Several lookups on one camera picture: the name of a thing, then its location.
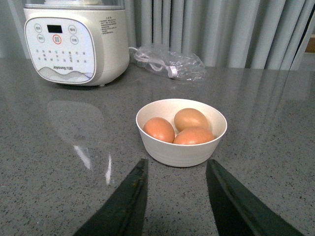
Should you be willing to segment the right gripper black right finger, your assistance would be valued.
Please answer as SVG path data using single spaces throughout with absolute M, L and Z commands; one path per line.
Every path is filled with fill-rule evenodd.
M 214 159 L 207 161 L 209 199 L 220 236 L 301 236 Z

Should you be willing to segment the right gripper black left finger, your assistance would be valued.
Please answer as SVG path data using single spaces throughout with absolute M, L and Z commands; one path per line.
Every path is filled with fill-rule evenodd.
M 76 236 L 140 236 L 148 195 L 148 160 L 141 159 Z

